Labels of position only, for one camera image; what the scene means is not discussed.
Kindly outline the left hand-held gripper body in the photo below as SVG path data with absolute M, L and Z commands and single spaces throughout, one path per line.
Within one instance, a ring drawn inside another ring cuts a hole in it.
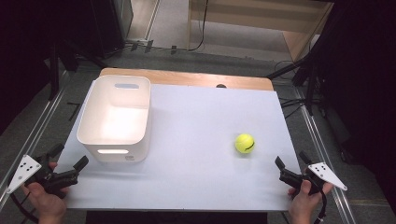
M 6 193 L 11 194 L 22 184 L 28 186 L 31 183 L 40 184 L 48 194 L 64 198 L 62 189 L 78 182 L 78 163 L 69 171 L 56 173 L 50 166 L 50 154 L 39 157 L 23 155 L 17 169 L 7 185 Z

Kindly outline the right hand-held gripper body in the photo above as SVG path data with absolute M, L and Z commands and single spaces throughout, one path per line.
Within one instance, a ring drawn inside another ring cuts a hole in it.
M 320 192 L 325 183 L 333 184 L 341 190 L 347 190 L 347 186 L 325 162 L 309 164 L 303 175 L 298 175 L 285 168 L 284 171 L 280 171 L 279 179 L 295 189 L 300 189 L 302 182 L 309 180 L 311 182 L 310 195 Z

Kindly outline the yellow tennis ball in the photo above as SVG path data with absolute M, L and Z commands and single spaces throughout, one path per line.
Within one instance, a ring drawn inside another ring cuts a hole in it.
M 238 152 L 248 154 L 254 149 L 255 141 L 250 134 L 242 133 L 236 137 L 234 146 Z

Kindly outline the white plastic bin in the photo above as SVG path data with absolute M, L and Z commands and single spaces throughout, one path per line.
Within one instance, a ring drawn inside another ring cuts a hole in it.
M 150 95 L 145 77 L 97 78 L 85 101 L 78 141 L 98 161 L 142 161 L 149 151 Z

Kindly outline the person's left hand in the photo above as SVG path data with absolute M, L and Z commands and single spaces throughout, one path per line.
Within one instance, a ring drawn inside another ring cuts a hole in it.
M 27 187 L 21 187 L 28 200 L 38 212 L 38 224 L 64 224 L 66 204 L 64 200 L 53 194 L 48 194 L 44 188 L 34 182 Z

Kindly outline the person's right hand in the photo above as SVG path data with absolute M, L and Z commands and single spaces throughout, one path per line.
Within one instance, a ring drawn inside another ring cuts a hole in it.
M 311 216 L 322 201 L 320 193 L 310 195 L 311 182 L 304 180 L 299 193 L 292 199 L 289 214 L 291 224 L 310 224 Z

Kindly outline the black tripod stand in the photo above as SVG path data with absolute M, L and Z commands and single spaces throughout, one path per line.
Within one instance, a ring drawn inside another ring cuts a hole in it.
M 265 78 L 273 80 L 274 78 L 280 77 L 288 72 L 297 69 L 297 73 L 292 78 L 292 85 L 302 86 L 305 81 L 308 81 L 306 87 L 306 94 L 303 99 L 303 104 L 307 109 L 310 116 L 313 115 L 312 105 L 314 104 L 314 91 L 315 86 L 318 83 L 318 66 L 315 61 L 313 53 L 307 53 L 302 59 L 291 63 L 275 72 L 266 75 Z

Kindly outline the black metal stand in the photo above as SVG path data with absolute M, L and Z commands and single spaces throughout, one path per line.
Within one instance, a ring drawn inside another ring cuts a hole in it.
M 49 47 L 49 100 L 52 101 L 60 91 L 59 61 L 69 71 L 76 71 L 78 63 L 75 54 L 83 56 L 88 61 L 96 64 L 99 68 L 106 68 L 106 64 L 94 57 L 83 47 L 78 46 L 70 40 L 53 41 Z

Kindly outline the white table board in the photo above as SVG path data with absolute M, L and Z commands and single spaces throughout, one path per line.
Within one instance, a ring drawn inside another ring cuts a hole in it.
M 151 136 L 137 163 L 90 158 L 71 187 L 71 209 L 285 211 L 288 187 L 275 160 L 298 172 L 294 147 L 273 91 L 155 85 Z M 250 134 L 254 149 L 234 142 Z

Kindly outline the black curtain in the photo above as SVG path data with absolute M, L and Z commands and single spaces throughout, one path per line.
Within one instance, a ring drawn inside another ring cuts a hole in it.
M 50 48 L 72 35 L 89 0 L 0 0 L 0 134 L 50 82 Z
M 315 56 L 322 92 L 396 214 L 396 0 L 334 0 Z

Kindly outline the black cabinet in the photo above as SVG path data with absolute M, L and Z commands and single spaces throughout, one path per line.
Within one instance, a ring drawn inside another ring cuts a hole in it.
M 131 0 L 91 0 L 98 54 L 106 57 L 125 47 L 134 18 Z

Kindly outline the wooden shelf unit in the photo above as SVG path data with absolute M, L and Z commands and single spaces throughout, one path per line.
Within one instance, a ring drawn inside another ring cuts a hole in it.
M 296 62 L 332 11 L 330 0 L 188 0 L 188 27 L 206 21 L 279 30 Z

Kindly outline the metal floor rail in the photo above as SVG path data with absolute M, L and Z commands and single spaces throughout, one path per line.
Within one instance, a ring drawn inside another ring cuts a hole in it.
M 8 179 L 24 154 L 30 154 L 46 129 L 74 72 L 60 74 L 60 89 L 49 100 L 50 86 L 40 91 L 0 136 L 0 213 L 8 201 Z
M 305 103 L 299 103 L 298 106 L 299 109 L 288 118 L 296 151 L 300 152 L 303 150 L 315 161 L 324 161 L 338 174 L 338 169 L 334 166 L 331 154 L 319 132 L 316 118 L 309 114 Z M 328 202 L 330 207 L 324 221 L 325 224 L 332 223 L 331 211 L 337 213 L 336 217 L 340 224 L 358 224 L 345 191 L 334 188 L 328 196 Z

